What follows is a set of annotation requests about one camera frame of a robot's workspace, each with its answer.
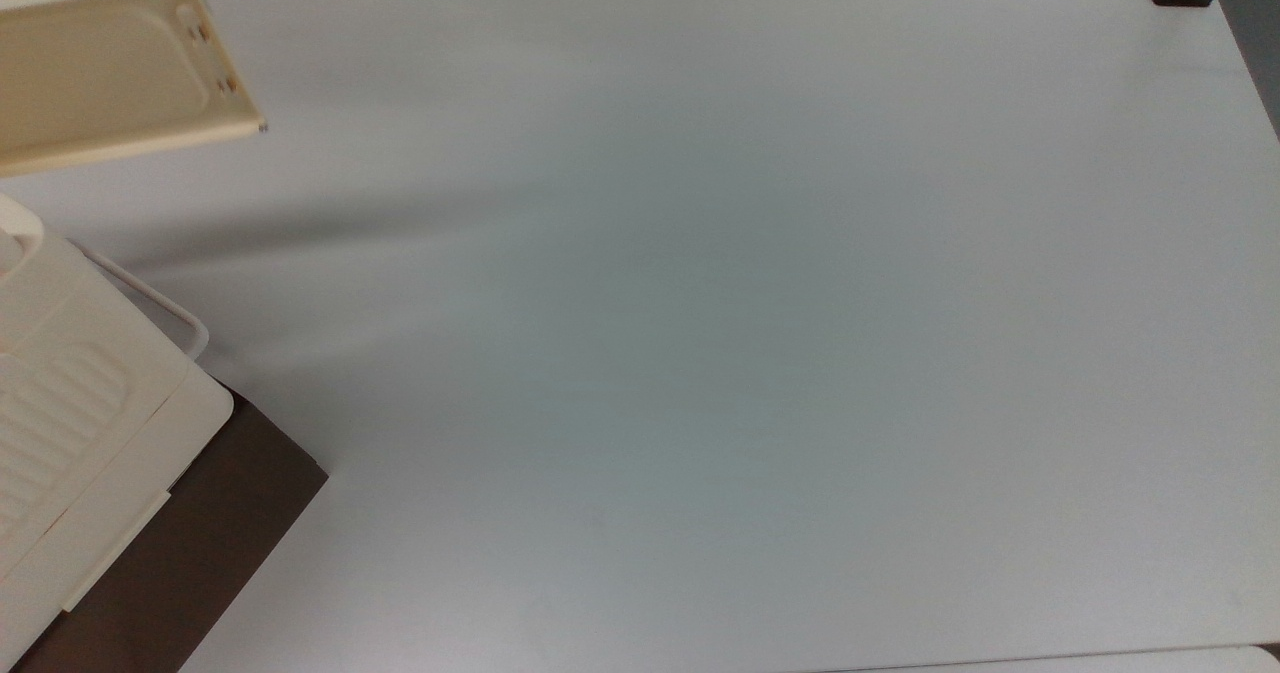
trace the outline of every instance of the white plastic handle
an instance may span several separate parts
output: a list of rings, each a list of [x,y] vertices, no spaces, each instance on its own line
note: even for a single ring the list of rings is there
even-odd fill
[[[100,252],[96,252],[96,249],[87,248],[86,244],[81,244],[78,241],[69,241],[69,243],[81,249],[84,258],[92,260],[97,267],[110,273],[116,280],[122,281],[122,284],[132,287],[133,290],[137,290],[142,296],[147,296],[147,298],[155,301],[155,305],[159,305],[160,308],[165,308],[165,311],[174,319],[187,322],[195,336],[183,353],[187,353],[187,357],[192,360],[200,358],[200,354],[205,352],[205,347],[209,345],[209,328],[205,328],[204,322],[200,322],[200,319],[192,316],[187,308],[183,308],[182,305],[174,303],[173,299],[169,299],[168,296],[164,296],[160,290],[145,284],[142,278],[134,276],[133,273],[128,273],[123,267],[119,267],[118,264],[106,257],[106,255],[101,255]]]

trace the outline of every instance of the cream plastic object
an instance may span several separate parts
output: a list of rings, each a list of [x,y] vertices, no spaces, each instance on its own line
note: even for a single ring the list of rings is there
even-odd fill
[[[0,177],[260,131],[202,0],[0,0]]]
[[[0,0],[0,177],[262,127],[202,0]],[[0,194],[0,669],[76,606],[232,406]]]
[[[77,604],[232,412],[74,246],[0,196],[0,667]]]

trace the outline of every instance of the table surface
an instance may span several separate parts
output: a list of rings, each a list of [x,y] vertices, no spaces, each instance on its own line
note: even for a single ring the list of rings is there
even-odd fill
[[[332,472],[187,670],[1280,638],[1280,145],[1216,4],[210,3],[268,136],[3,184]]]

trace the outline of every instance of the white plastic lid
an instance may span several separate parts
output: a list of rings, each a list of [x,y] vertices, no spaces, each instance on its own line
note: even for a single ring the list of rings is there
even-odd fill
[[[264,122],[204,0],[0,0],[0,177]]]

